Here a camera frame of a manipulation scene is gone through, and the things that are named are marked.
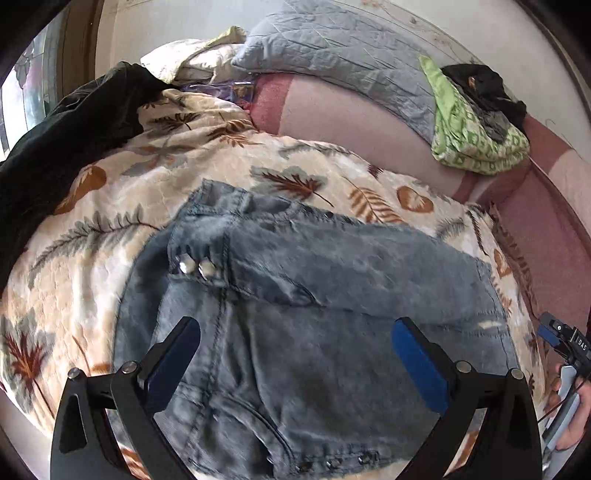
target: black jacket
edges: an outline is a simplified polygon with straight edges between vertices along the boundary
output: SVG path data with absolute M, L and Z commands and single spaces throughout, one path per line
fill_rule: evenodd
M 142 66 L 120 62 L 65 97 L 17 142 L 0 164 L 0 291 L 80 169 L 140 134 L 137 109 L 165 88 Z

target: black fabric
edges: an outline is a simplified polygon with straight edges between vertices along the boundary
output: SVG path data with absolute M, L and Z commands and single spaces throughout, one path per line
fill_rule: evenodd
M 166 88 L 144 67 L 120 62 L 65 97 L 17 142 L 0 164 L 0 291 L 80 169 L 143 132 L 137 109 Z
M 446 77 L 462 87 L 476 104 L 486 112 L 502 112 L 507 120 L 525 133 L 523 120 L 527 114 L 525 103 L 514 102 L 503 88 L 503 78 L 486 65 L 462 63 L 441 69 Z

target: pillowcase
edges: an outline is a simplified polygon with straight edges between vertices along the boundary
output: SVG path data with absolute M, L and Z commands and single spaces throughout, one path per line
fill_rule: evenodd
M 431 143 L 433 91 L 409 39 L 324 0 L 286 0 L 246 38 L 232 65 L 253 73 L 296 72 L 362 93 Z

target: green patterned cloth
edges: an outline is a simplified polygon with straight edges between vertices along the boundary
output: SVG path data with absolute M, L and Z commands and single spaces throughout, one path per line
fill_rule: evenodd
M 527 157 L 530 143 L 514 125 L 502 144 L 492 140 L 472 107 L 429 57 L 419 57 L 435 94 L 435 136 L 431 152 L 449 167 L 484 175 L 510 170 Z

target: bedspread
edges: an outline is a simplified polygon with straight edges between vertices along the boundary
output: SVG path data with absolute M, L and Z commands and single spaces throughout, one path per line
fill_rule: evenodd
M 519 364 L 541 403 L 544 376 L 532 324 L 491 220 L 478 207 L 382 171 L 342 147 L 259 132 L 241 108 L 207 95 L 165 90 L 138 114 L 144 133 L 80 171 L 2 294 L 2 382 L 46 434 L 71 367 L 89 375 L 113 370 L 119 299 L 134 259 L 203 179 L 367 223 L 406 223 L 488 263 Z M 490 332 L 496 325 L 480 327 Z M 384 470 L 384 478 L 397 468 Z

